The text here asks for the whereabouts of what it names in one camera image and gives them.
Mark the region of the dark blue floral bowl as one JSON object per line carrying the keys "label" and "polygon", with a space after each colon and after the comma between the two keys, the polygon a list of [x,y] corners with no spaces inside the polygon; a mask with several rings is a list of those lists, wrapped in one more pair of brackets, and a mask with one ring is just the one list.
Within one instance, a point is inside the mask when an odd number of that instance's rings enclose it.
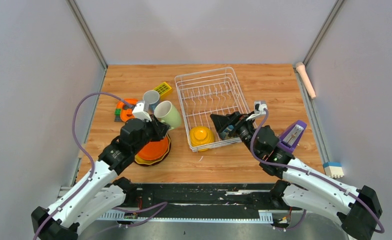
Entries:
{"label": "dark blue floral bowl", "polygon": [[238,138],[239,134],[235,125],[228,125],[218,136],[221,140],[229,140]]}

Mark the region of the light green mug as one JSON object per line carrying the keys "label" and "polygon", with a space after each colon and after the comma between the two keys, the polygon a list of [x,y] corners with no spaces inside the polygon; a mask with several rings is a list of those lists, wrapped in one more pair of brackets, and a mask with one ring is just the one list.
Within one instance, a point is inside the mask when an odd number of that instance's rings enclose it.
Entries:
{"label": "light green mug", "polygon": [[162,101],[156,106],[154,116],[161,123],[169,125],[172,130],[179,128],[182,124],[181,114],[169,100]]}

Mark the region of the orange plate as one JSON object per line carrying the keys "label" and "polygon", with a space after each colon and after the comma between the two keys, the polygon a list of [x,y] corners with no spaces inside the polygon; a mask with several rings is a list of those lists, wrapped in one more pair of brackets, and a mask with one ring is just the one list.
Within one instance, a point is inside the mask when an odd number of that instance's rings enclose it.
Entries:
{"label": "orange plate", "polygon": [[160,141],[150,141],[138,152],[137,156],[146,161],[157,160],[169,151],[170,143],[168,135]]}

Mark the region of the yellow ribbed bowl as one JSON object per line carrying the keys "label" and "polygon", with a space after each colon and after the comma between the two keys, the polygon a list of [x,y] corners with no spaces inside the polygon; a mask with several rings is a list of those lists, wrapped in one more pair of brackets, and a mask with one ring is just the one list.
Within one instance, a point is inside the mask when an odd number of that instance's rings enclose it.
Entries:
{"label": "yellow ribbed bowl", "polygon": [[209,148],[202,148],[196,150],[195,147],[199,147],[206,144],[212,144],[215,142],[215,135],[212,130],[205,126],[196,126],[190,130],[190,146],[196,152],[204,152],[209,150]]}

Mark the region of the blue dotted mug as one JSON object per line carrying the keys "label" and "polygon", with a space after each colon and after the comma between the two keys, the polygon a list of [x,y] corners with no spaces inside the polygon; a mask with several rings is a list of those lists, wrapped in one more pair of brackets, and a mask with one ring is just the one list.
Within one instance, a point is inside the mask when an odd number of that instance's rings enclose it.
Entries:
{"label": "blue dotted mug", "polygon": [[143,94],[142,100],[148,104],[149,110],[154,112],[161,102],[161,95],[156,90],[148,90]]}

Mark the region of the yellow dotted plate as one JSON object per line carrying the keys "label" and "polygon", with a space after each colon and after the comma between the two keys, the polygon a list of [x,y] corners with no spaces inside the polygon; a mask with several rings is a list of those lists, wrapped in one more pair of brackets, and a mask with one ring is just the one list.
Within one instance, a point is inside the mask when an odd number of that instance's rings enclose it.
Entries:
{"label": "yellow dotted plate", "polygon": [[158,159],[156,159],[156,160],[153,160],[153,161],[149,161],[149,160],[143,160],[143,159],[141,159],[140,157],[138,157],[137,156],[137,154],[136,154],[136,156],[134,157],[134,162],[137,164],[137,165],[140,165],[140,166],[143,166],[143,167],[149,167],[149,166],[154,166],[154,165],[157,165],[157,164],[159,164],[160,162],[162,162],[163,160],[165,160],[166,158],[167,158],[167,156],[169,155],[169,153],[170,153],[170,151],[171,151],[171,147],[172,147],[172,143],[171,143],[171,138],[170,138],[170,145],[169,145],[169,151],[164,155],[164,156],[162,156],[161,158],[158,158]]}

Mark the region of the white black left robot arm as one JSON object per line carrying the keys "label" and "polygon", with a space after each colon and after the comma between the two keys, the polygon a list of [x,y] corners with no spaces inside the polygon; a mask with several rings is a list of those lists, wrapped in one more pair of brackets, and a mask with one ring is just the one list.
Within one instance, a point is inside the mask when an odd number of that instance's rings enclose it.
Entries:
{"label": "white black left robot arm", "polygon": [[149,142],[167,136],[171,127],[156,118],[132,118],[125,122],[119,136],[107,145],[91,170],[64,196],[47,208],[37,207],[31,214],[34,238],[76,240],[108,210],[137,201],[136,187],[121,174]]}

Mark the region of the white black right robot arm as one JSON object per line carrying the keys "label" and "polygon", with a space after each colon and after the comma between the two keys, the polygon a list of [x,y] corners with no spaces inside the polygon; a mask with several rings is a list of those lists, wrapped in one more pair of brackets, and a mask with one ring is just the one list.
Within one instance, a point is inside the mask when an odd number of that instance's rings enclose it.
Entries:
{"label": "white black right robot arm", "polygon": [[238,111],[210,115],[218,134],[240,138],[262,170],[278,178],[269,195],[274,208],[287,205],[321,215],[356,240],[370,240],[374,233],[385,232],[374,189],[357,188],[314,170],[286,150],[269,125],[254,127],[251,117]]}

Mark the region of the yellow toy block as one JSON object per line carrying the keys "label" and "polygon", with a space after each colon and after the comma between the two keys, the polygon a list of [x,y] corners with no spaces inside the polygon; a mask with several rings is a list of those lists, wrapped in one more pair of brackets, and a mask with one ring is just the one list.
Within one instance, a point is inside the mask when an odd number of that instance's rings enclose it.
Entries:
{"label": "yellow toy block", "polygon": [[173,88],[166,81],[156,86],[153,90],[159,93],[162,101],[173,92]]}

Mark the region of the white blue toy block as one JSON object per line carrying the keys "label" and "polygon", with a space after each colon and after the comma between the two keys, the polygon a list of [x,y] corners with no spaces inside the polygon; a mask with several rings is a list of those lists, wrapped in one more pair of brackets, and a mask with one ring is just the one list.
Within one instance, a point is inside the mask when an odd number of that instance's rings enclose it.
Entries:
{"label": "white blue toy block", "polygon": [[342,178],[345,174],[339,162],[326,162],[323,165],[324,174],[333,179]]}

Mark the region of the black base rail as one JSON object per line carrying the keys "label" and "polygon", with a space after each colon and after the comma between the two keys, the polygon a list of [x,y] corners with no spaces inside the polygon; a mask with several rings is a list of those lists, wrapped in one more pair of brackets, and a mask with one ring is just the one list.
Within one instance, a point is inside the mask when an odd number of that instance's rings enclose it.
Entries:
{"label": "black base rail", "polygon": [[304,209],[348,227],[361,217],[361,204],[342,191],[331,201],[297,185],[276,184],[132,184],[103,188],[82,209],[62,209],[65,226],[90,223],[109,213],[120,221],[275,223],[274,212]]}

